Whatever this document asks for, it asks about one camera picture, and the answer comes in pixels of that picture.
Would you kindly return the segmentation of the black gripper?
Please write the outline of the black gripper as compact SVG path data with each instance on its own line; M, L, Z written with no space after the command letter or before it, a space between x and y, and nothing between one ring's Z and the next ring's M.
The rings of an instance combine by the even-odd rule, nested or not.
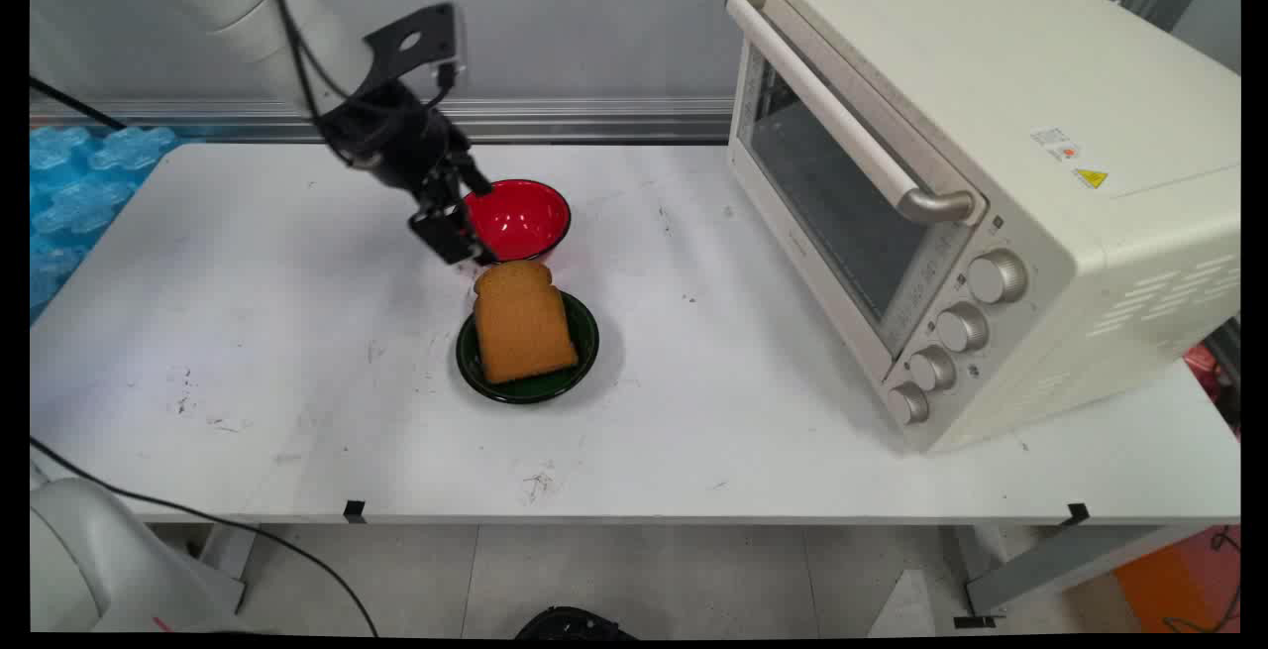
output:
M403 82L339 104L322 117L322 136L349 165L385 188L406 191L421 205L408 229L445 265L493 265L493 250L476 231L462 188L487 196L492 183L470 156L470 139L440 112L453 85L430 101Z

